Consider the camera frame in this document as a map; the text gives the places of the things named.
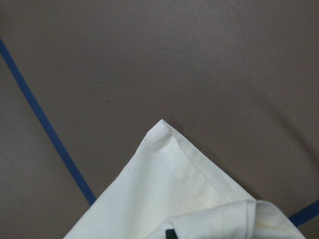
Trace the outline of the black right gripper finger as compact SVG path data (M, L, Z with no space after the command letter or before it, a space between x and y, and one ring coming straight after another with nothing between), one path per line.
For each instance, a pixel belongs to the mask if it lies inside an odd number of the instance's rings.
M177 234L174 229L167 229L165 231L165 238L166 239L177 239Z

